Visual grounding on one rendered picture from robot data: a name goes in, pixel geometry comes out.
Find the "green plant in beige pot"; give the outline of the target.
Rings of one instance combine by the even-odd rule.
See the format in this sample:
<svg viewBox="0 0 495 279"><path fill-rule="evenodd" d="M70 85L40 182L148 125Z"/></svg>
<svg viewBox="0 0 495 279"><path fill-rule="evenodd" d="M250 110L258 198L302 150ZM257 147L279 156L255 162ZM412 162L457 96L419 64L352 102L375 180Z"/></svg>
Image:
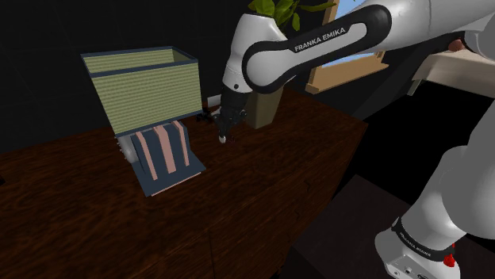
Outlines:
<svg viewBox="0 0 495 279"><path fill-rule="evenodd" d="M339 0L317 0L314 5L301 4L301 0L252 0L248 8L256 13L274 18L280 31L286 35L287 31L299 32L301 28L301 17L297 12L331 12L333 6L337 6L338 3ZM271 124L277 112L282 92L282 87L272 94L253 92L245 107L246 123L252 128L262 128Z"/></svg>

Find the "navy pink striped stand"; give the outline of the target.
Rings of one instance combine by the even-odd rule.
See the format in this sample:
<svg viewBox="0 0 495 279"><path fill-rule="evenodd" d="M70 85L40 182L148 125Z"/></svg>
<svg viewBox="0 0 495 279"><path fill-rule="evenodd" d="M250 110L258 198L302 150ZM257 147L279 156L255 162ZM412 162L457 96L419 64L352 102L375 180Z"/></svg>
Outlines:
<svg viewBox="0 0 495 279"><path fill-rule="evenodd" d="M198 176L205 166L191 151L186 126L173 121L130 136L131 166L147 197Z"/></svg>

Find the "dark wooden desk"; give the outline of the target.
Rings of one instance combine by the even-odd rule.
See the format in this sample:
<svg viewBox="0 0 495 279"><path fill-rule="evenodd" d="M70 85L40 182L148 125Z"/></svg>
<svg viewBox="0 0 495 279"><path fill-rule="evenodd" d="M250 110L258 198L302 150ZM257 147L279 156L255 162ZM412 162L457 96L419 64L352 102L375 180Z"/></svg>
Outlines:
<svg viewBox="0 0 495 279"><path fill-rule="evenodd" d="M268 279L366 124L286 91L273 123L184 120L205 170L146 197L110 128L0 155L0 279Z"/></svg>

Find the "wooden framed window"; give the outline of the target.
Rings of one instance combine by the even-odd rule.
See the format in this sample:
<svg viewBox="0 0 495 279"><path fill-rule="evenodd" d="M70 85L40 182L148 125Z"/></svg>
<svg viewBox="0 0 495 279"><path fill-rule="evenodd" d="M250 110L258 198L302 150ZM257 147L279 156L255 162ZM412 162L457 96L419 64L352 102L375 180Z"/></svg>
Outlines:
<svg viewBox="0 0 495 279"><path fill-rule="evenodd" d="M323 25L349 13L365 0L328 1L335 3L335 5L325 10ZM388 67L388 64L382 62L384 55L385 52L351 55L313 68L305 85L305 91L310 94L319 94L325 90L384 70Z"/></svg>

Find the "grey cylinder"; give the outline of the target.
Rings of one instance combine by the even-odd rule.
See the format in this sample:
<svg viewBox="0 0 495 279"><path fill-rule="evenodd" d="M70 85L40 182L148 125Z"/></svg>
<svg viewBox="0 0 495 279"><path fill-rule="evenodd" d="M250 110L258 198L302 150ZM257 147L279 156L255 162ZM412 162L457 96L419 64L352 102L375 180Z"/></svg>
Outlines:
<svg viewBox="0 0 495 279"><path fill-rule="evenodd" d="M130 136L121 136L117 138L118 145L120 146L120 150L125 156L125 159L129 163L135 163L139 161L139 157L136 153L136 149L133 145Z"/></svg>

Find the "dark robot stand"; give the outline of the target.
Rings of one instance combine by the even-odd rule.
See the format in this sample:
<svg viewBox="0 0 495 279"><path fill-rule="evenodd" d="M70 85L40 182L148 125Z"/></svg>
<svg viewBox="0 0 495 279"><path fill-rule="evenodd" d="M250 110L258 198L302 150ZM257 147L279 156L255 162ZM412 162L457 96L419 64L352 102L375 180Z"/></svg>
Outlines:
<svg viewBox="0 0 495 279"><path fill-rule="evenodd" d="M355 175L294 242L279 279L393 279L374 238L409 207Z"/></svg>

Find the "pale beige table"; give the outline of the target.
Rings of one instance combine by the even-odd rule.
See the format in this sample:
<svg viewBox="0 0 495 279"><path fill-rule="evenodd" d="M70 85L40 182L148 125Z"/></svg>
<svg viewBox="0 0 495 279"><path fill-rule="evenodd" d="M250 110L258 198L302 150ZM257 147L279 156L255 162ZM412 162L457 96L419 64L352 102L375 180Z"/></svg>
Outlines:
<svg viewBox="0 0 495 279"><path fill-rule="evenodd" d="M469 50L429 55L412 77L408 95L426 81L495 99L495 61Z"/></svg>

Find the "green woven box navy frame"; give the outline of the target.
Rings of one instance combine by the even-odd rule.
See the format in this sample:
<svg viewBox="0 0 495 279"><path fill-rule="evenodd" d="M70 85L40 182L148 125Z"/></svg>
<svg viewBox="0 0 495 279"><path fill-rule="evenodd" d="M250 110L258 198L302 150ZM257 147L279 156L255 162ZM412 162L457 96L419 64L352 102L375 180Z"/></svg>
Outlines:
<svg viewBox="0 0 495 279"><path fill-rule="evenodd" d="M202 111L198 60L176 47L81 57L117 137Z"/></svg>

